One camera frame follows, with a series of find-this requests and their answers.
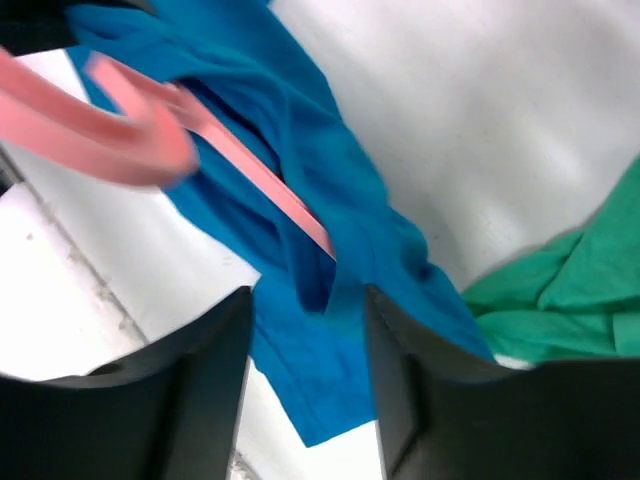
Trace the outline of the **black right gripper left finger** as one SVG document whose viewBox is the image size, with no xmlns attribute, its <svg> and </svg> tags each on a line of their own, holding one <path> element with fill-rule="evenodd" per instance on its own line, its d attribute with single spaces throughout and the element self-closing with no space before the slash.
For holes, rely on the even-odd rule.
<svg viewBox="0 0 640 480">
<path fill-rule="evenodd" d="M 2 477 L 227 478 L 251 334 L 251 292 L 241 287 L 87 375 L 3 376 Z"/>
</svg>

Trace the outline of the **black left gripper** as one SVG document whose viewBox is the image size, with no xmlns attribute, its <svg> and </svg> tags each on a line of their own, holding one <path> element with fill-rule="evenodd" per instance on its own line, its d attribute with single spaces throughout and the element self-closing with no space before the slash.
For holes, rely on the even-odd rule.
<svg viewBox="0 0 640 480">
<path fill-rule="evenodd" d="M 22 56 L 77 45 L 66 10 L 78 5 L 150 12 L 150 2 L 139 0 L 1 0 L 1 46 Z"/>
</svg>

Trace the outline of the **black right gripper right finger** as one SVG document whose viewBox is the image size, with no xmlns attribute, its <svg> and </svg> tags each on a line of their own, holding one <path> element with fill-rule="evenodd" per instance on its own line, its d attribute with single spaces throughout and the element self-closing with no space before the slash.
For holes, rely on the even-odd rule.
<svg viewBox="0 0 640 480">
<path fill-rule="evenodd" d="M 389 479 L 635 479 L 637 359 L 511 369 L 366 293 L 369 371 Z"/>
</svg>

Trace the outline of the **pink hanger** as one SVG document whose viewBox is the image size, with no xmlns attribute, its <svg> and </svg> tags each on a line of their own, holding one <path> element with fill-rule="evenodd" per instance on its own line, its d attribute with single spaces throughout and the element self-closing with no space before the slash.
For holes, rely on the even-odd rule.
<svg viewBox="0 0 640 480">
<path fill-rule="evenodd" d="M 89 105 L 1 53 L 1 138 L 70 170 L 128 186 L 165 186 L 195 172 L 197 134 L 328 255 L 325 228 L 304 203 L 188 89 L 158 83 L 102 54 L 88 73 L 121 110 Z"/>
</svg>

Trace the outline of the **blue t shirt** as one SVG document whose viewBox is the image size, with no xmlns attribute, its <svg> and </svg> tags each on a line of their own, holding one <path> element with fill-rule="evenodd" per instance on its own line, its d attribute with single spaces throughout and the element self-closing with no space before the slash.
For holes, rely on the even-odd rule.
<svg viewBox="0 0 640 480">
<path fill-rule="evenodd" d="M 374 416 L 364 296 L 379 287 L 463 349 L 490 349 L 421 232 L 394 210 L 329 85 L 263 1 L 156 1 L 151 13 L 66 10 L 82 65 L 104 53 L 187 88 L 310 211 L 292 219 L 205 140 L 199 170 L 167 196 L 259 272 L 252 356 L 301 440 L 320 444 Z"/>
</svg>

